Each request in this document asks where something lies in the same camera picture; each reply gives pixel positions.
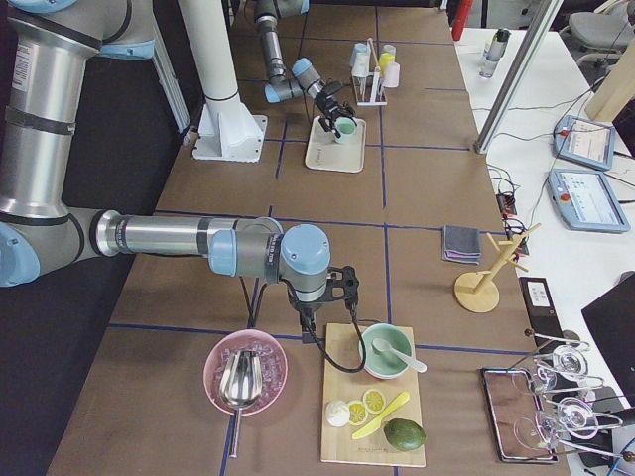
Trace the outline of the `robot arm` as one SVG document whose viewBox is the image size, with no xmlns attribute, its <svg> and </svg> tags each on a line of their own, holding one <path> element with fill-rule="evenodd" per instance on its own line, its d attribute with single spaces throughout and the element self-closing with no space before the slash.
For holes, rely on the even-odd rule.
<svg viewBox="0 0 635 476">
<path fill-rule="evenodd" d="M 298 59 L 292 67 L 293 77 L 287 68 L 279 42 L 278 23 L 283 18 L 304 15 L 309 11 L 309 1 L 257 1 L 254 8 L 254 25 L 259 35 L 264 62 L 268 74 L 265 96 L 269 103 L 279 103 L 307 94 L 321 113 L 318 119 L 325 132 L 333 132 L 340 117 L 352 119 L 354 109 L 348 102 L 339 103 L 335 94 L 342 89 L 340 81 L 323 81 L 307 58 Z"/>
<path fill-rule="evenodd" d="M 84 79 L 113 65 L 152 72 L 155 1 L 9 1 L 17 37 L 1 152 L 1 284 L 5 288 L 93 259 L 202 257 L 218 275 L 283 285 L 293 304 L 333 300 L 336 269 L 317 226 L 256 218 L 138 215 L 160 186 L 152 152 L 177 148 L 172 96 L 160 86 L 85 98 Z"/>
</svg>

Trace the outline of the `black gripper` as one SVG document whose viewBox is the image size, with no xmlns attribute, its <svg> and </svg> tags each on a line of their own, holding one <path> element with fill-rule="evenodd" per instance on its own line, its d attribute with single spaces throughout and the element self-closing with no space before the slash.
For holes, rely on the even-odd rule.
<svg viewBox="0 0 635 476">
<path fill-rule="evenodd" d="M 348 102 L 339 104 L 332 94 L 328 94 L 324 91 L 316 95 L 315 104 L 321 113 L 318 122 L 325 132 L 332 133 L 335 138 L 340 137 L 340 133 L 336 128 L 336 120 L 340 117 L 349 119 L 355 117 L 355 110 Z"/>
</svg>

